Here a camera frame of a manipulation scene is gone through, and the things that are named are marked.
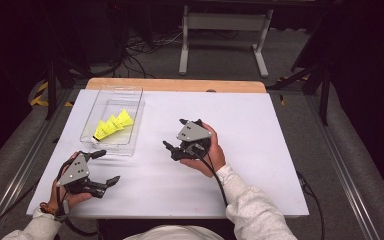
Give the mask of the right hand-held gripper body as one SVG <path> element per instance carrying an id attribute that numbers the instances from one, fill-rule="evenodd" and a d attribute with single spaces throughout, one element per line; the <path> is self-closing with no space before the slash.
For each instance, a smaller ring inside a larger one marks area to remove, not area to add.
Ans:
<path id="1" fill-rule="evenodd" d="M 174 160 L 204 158 L 211 146 L 211 136 L 203 126 L 187 123 L 177 134 L 177 139 L 181 141 L 178 146 L 180 155 Z"/>

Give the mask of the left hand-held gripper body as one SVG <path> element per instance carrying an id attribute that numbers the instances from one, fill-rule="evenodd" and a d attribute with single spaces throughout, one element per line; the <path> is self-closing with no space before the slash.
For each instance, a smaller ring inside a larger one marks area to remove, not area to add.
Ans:
<path id="1" fill-rule="evenodd" d="M 80 151 L 74 159 L 68 160 L 66 171 L 57 181 L 57 186 L 64 186 L 67 192 L 72 194 L 90 193 L 93 197 L 102 198 L 106 189 L 89 179 L 90 171 L 88 161 L 91 158 L 89 153 Z"/>

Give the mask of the clear plastic tray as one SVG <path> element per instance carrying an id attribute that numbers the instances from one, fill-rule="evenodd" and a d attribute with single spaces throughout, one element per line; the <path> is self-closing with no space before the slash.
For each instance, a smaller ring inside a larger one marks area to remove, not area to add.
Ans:
<path id="1" fill-rule="evenodd" d="M 101 88 L 92 105 L 91 112 L 83 128 L 80 141 L 89 151 L 106 150 L 108 154 L 132 156 L 141 123 L 145 101 L 143 88 L 138 86 L 111 86 Z M 107 122 L 111 115 L 117 117 L 125 109 L 134 120 L 130 126 L 115 131 L 108 137 L 97 141 L 93 134 L 100 120 Z"/>

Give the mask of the person's left hand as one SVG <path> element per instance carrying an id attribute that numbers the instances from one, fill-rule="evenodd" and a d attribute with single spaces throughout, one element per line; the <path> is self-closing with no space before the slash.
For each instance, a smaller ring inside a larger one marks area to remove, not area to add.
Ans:
<path id="1" fill-rule="evenodd" d="M 57 177 L 53 181 L 49 200 L 40 204 L 40 208 L 45 213 L 55 214 L 59 209 L 59 205 L 63 202 L 66 202 L 68 204 L 68 209 L 71 210 L 77 204 L 92 198 L 90 193 L 71 194 L 65 190 L 64 186 L 57 186 L 57 181 L 60 179 L 60 176 L 66 171 L 67 168 L 68 165 L 63 164 L 63 168 L 59 170 Z"/>

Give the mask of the person's right hand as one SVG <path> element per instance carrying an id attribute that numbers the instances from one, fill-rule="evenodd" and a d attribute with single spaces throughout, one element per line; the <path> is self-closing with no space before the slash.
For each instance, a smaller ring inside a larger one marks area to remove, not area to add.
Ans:
<path id="1" fill-rule="evenodd" d="M 201 160 L 195 159 L 181 159 L 180 163 L 200 171 L 205 176 L 212 178 L 214 173 L 217 172 L 220 168 L 222 168 L 225 164 L 225 156 L 223 153 L 223 149 L 218 143 L 218 136 L 215 130 L 208 124 L 202 123 L 203 127 L 207 129 L 211 134 L 211 146 L 208 150 L 208 154 L 204 157 L 205 162 L 213 168 L 211 171 Z"/>

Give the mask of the black tripod stand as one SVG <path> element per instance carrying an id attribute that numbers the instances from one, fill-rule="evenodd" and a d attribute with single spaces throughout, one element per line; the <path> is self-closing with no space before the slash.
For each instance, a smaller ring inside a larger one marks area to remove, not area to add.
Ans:
<path id="1" fill-rule="evenodd" d="M 71 89 L 74 84 L 74 74 L 71 70 L 75 70 L 81 77 L 90 79 L 93 74 L 86 68 L 82 68 L 73 62 L 64 58 L 52 59 L 48 64 L 47 82 L 48 82 L 48 111 L 46 119 L 50 120 L 57 109 L 57 83 L 65 89 Z"/>
<path id="2" fill-rule="evenodd" d="M 331 71 L 327 65 L 312 65 L 290 77 L 277 81 L 274 85 L 268 86 L 267 90 L 280 90 L 304 77 L 307 77 L 307 81 L 301 90 L 305 95 L 313 95 L 318 88 L 321 88 L 319 117 L 322 123 L 327 126 L 328 98 L 331 83 Z"/>

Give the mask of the person's torso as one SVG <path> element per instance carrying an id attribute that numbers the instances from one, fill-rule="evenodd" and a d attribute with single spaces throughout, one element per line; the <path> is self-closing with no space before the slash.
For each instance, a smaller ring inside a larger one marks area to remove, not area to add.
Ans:
<path id="1" fill-rule="evenodd" d="M 200 226 L 163 225 L 123 240 L 224 240 L 224 238 Z"/>

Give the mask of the yellow black floor tape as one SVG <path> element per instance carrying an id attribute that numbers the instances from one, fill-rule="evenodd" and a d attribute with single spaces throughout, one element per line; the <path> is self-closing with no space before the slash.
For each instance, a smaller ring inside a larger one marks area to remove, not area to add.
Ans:
<path id="1" fill-rule="evenodd" d="M 44 107 L 49 106 L 49 101 L 42 99 L 42 96 L 45 93 L 45 91 L 47 90 L 47 88 L 48 88 L 48 82 L 47 81 L 44 81 L 40 84 L 35 95 L 33 96 L 33 99 L 30 101 L 31 106 L 44 106 Z"/>

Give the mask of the aluminium rail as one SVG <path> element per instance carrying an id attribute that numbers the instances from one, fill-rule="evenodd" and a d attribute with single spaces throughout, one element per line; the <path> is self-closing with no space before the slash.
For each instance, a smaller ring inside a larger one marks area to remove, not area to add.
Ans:
<path id="1" fill-rule="evenodd" d="M 365 204 L 363 203 L 361 195 L 352 179 L 350 172 L 348 171 L 348 168 L 330 132 L 330 129 L 322 122 L 321 117 L 319 116 L 319 109 L 316 99 L 313 96 L 306 96 L 305 100 L 316 122 L 316 126 L 322 135 L 322 139 L 328 149 L 332 165 L 341 182 L 342 188 L 345 192 L 347 200 L 356 217 L 365 240 L 380 240 L 377 229 L 374 226 L 374 223 L 367 211 Z"/>
<path id="2" fill-rule="evenodd" d="M 33 107 L 1 148 L 0 239 L 30 222 L 26 211 L 71 112 L 67 104 L 77 95 L 61 90 L 51 117 L 46 107 Z"/>

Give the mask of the grey metal desk frame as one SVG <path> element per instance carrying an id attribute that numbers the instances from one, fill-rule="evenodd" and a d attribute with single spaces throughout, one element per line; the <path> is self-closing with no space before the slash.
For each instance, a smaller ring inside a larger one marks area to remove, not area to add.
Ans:
<path id="1" fill-rule="evenodd" d="M 186 75 L 188 68 L 190 30 L 231 30 L 231 31 L 258 31 L 259 38 L 252 45 L 257 67 L 262 78 L 269 76 L 263 58 L 262 49 L 270 28 L 274 11 L 268 10 L 265 14 L 222 14 L 222 13 L 193 13 L 187 6 L 184 7 L 182 17 L 182 49 L 179 62 L 179 74 Z"/>

